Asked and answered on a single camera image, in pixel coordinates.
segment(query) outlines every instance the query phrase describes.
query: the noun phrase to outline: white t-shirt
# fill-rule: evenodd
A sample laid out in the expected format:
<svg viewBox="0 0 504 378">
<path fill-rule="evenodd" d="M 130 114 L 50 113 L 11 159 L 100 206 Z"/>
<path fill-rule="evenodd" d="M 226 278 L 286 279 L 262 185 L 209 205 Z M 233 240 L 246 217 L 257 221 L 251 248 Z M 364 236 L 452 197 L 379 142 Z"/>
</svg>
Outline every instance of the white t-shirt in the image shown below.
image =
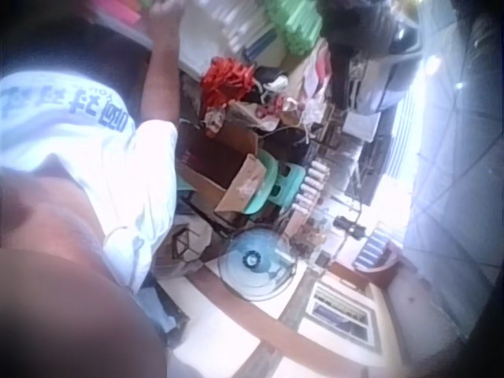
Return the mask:
<svg viewBox="0 0 504 378">
<path fill-rule="evenodd" d="M 65 73 L 12 74 L 0 96 L 0 164 L 32 172 L 57 157 L 98 216 L 104 260 L 137 292 L 175 213 L 175 126 L 135 130 L 117 92 Z"/>
</svg>

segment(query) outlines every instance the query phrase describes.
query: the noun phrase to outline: window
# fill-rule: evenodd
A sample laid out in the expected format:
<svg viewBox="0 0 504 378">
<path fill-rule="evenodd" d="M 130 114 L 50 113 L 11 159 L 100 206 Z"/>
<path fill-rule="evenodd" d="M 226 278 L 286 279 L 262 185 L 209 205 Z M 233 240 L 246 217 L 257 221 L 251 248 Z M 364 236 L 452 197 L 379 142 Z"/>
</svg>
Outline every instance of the window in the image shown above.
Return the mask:
<svg viewBox="0 0 504 378">
<path fill-rule="evenodd" d="M 308 302 L 307 313 L 332 331 L 347 335 L 352 340 L 375 346 L 370 309 L 358 305 L 320 283 L 315 285 Z"/>
</svg>

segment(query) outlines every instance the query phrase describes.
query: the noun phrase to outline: cardboard box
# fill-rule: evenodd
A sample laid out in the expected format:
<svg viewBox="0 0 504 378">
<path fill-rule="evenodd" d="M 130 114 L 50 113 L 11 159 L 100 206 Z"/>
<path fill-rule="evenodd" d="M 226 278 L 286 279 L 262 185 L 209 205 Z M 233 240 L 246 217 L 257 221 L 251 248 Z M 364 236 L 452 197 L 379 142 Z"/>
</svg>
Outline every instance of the cardboard box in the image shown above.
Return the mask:
<svg viewBox="0 0 504 378">
<path fill-rule="evenodd" d="M 266 174 L 257 158 L 258 136 L 249 129 L 224 124 L 212 139 L 181 128 L 179 141 L 178 174 L 215 211 L 244 211 Z"/>
</svg>

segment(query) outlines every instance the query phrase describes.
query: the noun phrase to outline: hand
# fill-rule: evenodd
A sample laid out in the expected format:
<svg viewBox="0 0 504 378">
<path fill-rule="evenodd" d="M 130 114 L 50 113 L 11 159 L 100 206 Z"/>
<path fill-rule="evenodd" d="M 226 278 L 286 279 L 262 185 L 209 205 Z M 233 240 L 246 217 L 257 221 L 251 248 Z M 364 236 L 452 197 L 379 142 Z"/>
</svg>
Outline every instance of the hand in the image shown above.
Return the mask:
<svg viewBox="0 0 504 378">
<path fill-rule="evenodd" d="M 150 7 L 150 37 L 154 48 L 178 48 L 185 0 L 155 0 Z"/>
</svg>

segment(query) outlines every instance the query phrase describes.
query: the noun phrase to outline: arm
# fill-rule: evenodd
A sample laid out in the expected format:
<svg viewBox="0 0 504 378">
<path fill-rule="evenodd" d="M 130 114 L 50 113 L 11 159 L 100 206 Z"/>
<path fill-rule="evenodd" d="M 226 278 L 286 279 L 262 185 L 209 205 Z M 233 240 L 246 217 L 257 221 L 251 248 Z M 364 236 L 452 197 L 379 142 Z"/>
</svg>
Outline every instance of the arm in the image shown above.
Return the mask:
<svg viewBox="0 0 504 378">
<path fill-rule="evenodd" d="M 179 48 L 182 0 L 155 2 L 150 9 L 154 43 L 143 88 L 142 118 L 178 124 L 180 111 Z"/>
</svg>

